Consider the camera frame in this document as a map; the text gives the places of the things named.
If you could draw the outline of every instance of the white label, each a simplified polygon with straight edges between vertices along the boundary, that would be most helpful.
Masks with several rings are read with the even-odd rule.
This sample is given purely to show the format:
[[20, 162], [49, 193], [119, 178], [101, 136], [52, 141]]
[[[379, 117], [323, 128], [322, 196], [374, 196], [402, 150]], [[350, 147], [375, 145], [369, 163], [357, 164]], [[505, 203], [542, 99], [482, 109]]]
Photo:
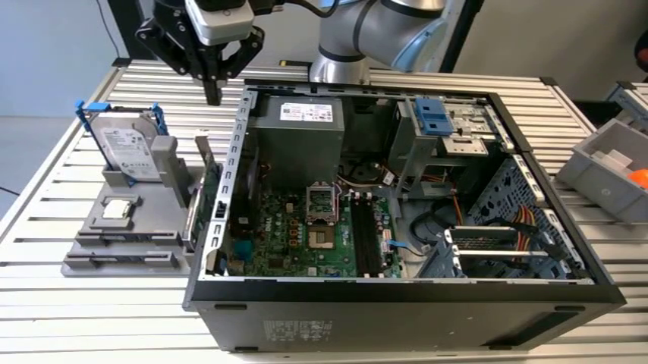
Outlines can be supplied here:
[[136, 180], [159, 177], [142, 133], [133, 129], [115, 127], [103, 128], [101, 133], [121, 172]]
[[382, 179], [382, 183], [390, 186], [391, 182], [394, 182], [394, 177], [395, 177], [394, 174], [387, 171], [385, 174], [385, 178]]
[[280, 120], [333, 123], [333, 106], [321, 104], [282, 104]]

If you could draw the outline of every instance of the aluminum workbench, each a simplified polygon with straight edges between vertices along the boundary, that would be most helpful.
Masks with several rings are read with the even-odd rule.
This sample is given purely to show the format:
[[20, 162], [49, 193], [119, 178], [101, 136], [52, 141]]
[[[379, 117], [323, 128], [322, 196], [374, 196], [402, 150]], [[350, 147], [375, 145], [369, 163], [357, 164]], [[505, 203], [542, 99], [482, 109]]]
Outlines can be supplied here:
[[[302, 67], [248, 68], [242, 77], [306, 80]], [[538, 78], [373, 71], [378, 86], [496, 92], [546, 172], [592, 131], [565, 94]], [[206, 106], [202, 87], [162, 63], [113, 67], [89, 99], [148, 107], [159, 102], [187, 164], [202, 163], [192, 136], [208, 133], [223, 160], [242, 80]], [[628, 305], [528, 353], [228, 354], [196, 314], [180, 307], [186, 278], [64, 278], [72, 246], [103, 185], [103, 158], [79, 123], [69, 126], [0, 224], [0, 358], [28, 362], [648, 362], [648, 225], [624, 225], [557, 184], [585, 237], [621, 286]]]

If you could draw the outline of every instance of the orange object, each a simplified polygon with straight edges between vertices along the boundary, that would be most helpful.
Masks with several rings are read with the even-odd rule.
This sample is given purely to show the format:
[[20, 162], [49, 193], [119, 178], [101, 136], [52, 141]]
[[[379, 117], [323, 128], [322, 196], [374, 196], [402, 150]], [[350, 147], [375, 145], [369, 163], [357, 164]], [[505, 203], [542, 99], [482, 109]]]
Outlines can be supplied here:
[[648, 169], [640, 169], [632, 172], [628, 174], [628, 178], [637, 182], [639, 186], [648, 188]]

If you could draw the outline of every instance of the blue latch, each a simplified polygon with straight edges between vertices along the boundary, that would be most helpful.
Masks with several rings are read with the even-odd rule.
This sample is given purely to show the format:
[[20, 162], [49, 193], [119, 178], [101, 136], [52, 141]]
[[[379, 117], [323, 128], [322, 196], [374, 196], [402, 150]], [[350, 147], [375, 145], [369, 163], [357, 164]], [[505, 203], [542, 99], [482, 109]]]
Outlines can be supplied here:
[[453, 123], [439, 99], [414, 99], [414, 113], [422, 124], [423, 134], [449, 136], [454, 132]]
[[151, 111], [158, 122], [158, 133], [160, 135], [170, 135], [170, 130], [166, 127], [164, 112], [156, 102], [152, 104]]

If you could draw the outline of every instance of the sticker label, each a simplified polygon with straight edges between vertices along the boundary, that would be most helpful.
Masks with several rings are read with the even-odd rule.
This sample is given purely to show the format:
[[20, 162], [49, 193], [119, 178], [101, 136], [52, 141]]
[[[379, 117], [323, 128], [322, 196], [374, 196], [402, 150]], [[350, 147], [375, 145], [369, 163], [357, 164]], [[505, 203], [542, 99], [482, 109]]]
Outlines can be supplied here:
[[159, 178], [151, 150], [142, 133], [133, 129], [116, 127], [103, 128], [101, 133], [121, 172], [136, 180]]
[[333, 321], [264, 320], [263, 328], [270, 341], [329, 341]]
[[333, 123], [333, 105], [321, 104], [282, 104], [280, 120], [284, 121], [318, 121]]

